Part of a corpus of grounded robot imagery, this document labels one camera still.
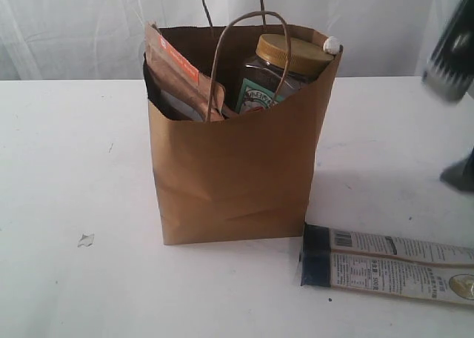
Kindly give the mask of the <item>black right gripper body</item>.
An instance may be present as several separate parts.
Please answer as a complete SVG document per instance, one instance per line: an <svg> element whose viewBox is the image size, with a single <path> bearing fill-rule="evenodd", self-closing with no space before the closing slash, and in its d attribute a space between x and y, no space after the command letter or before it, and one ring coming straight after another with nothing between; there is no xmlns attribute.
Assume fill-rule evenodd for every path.
<svg viewBox="0 0 474 338"><path fill-rule="evenodd" d="M440 180L460 193L473 194L473 155L445 168Z"/></svg>

